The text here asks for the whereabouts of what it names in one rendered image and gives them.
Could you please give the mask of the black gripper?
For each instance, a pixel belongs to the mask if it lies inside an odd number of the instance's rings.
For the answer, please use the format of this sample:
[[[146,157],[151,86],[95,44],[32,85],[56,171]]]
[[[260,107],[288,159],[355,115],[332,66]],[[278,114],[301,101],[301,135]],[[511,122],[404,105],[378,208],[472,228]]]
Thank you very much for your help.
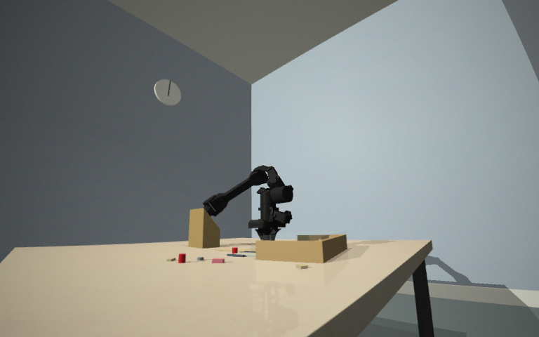
[[[250,220],[250,222],[248,223],[248,228],[258,228],[255,229],[258,233],[258,236],[277,234],[277,232],[281,229],[278,227],[286,226],[286,224],[283,224],[275,219],[274,221],[270,221],[270,213],[272,207],[274,207],[275,210],[277,209],[276,204],[260,205],[260,208],[258,208],[258,210],[260,211],[260,219]]]

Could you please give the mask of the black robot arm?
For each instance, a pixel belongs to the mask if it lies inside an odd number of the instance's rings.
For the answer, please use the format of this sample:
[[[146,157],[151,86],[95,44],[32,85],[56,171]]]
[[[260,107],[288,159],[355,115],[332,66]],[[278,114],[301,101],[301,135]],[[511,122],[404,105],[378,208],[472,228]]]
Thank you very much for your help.
[[[265,172],[267,172],[268,175]],[[260,205],[281,204],[293,200],[293,187],[291,185],[284,185],[284,182],[278,176],[277,171],[273,166],[262,165],[253,169],[247,179],[233,187],[231,190],[226,193],[218,193],[202,204],[205,206],[204,209],[210,216],[217,216],[220,212],[223,212],[224,208],[226,208],[228,201],[254,185],[265,183],[267,183],[269,188],[265,189],[264,187],[261,187],[257,191],[257,194],[260,194]],[[274,219],[283,224],[287,224],[290,223],[293,218],[290,211],[280,212],[279,208],[275,210],[274,207],[272,207],[269,221],[274,221]]]

